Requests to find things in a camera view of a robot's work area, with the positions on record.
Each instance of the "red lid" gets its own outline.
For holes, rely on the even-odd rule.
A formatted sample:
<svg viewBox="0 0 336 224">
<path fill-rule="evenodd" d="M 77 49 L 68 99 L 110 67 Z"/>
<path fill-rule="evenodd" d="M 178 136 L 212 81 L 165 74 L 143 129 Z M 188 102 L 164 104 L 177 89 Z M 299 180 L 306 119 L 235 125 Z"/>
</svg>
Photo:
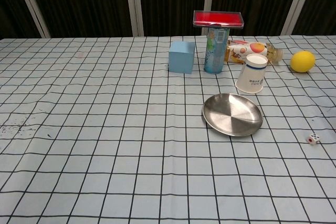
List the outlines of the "red lid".
<svg viewBox="0 0 336 224">
<path fill-rule="evenodd" d="M 236 12 L 208 12 L 203 10 L 194 11 L 194 26 L 201 27 L 224 27 L 242 29 L 244 21 L 240 13 Z"/>
</svg>

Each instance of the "stainless steel plate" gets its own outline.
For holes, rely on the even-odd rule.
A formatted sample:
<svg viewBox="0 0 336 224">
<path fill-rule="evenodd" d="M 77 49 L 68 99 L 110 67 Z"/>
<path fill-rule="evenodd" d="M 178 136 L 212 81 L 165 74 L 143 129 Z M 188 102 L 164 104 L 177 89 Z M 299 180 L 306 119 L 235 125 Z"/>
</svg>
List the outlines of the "stainless steel plate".
<svg viewBox="0 0 336 224">
<path fill-rule="evenodd" d="M 262 125 L 259 108 L 239 94 L 216 94 L 203 105 L 203 116 L 215 130 L 230 136 L 247 136 Z"/>
</svg>

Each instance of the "blue stripe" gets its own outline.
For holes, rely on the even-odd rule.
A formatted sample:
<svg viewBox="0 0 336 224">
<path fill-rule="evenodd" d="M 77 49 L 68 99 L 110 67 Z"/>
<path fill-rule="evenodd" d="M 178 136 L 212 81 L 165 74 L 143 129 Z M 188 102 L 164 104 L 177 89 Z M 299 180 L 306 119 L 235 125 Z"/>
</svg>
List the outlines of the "blue stripe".
<svg viewBox="0 0 336 224">
<path fill-rule="evenodd" d="M 249 67 L 249 68 L 252 68 L 252 69 L 256 69 L 256 70 L 263 70 L 263 69 L 266 68 L 266 66 L 264 66 L 264 67 L 262 67 L 262 68 L 256 68 L 256 67 L 252 67 L 252 66 L 250 66 L 250 65 L 248 65 L 248 64 L 246 64 L 246 66 Z"/>
</svg>

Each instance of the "white paper cup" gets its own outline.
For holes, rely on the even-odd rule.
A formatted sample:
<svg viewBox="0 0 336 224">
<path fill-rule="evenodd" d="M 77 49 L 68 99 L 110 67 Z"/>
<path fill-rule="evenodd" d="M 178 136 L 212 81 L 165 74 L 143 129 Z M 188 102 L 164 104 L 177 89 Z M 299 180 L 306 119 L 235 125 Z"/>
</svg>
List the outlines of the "white paper cup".
<svg viewBox="0 0 336 224">
<path fill-rule="evenodd" d="M 246 93 L 258 93 L 263 88 L 263 81 L 268 59 L 260 54 L 246 56 L 243 68 L 236 81 L 237 89 Z"/>
</svg>

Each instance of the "tablecloth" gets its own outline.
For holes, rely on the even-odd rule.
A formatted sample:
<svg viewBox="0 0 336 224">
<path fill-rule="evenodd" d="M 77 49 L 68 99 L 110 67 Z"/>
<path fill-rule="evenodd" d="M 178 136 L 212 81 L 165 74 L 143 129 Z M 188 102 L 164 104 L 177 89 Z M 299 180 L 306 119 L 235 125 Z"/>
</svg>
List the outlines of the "tablecloth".
<svg viewBox="0 0 336 224">
<path fill-rule="evenodd" d="M 284 50 L 256 95 L 241 65 L 204 72 L 202 36 L 3 39 L 0 223 L 335 223 L 336 36 L 237 38 Z M 176 40 L 196 42 L 192 74 L 167 70 Z M 254 101 L 261 129 L 207 127 L 220 92 Z"/>
</svg>

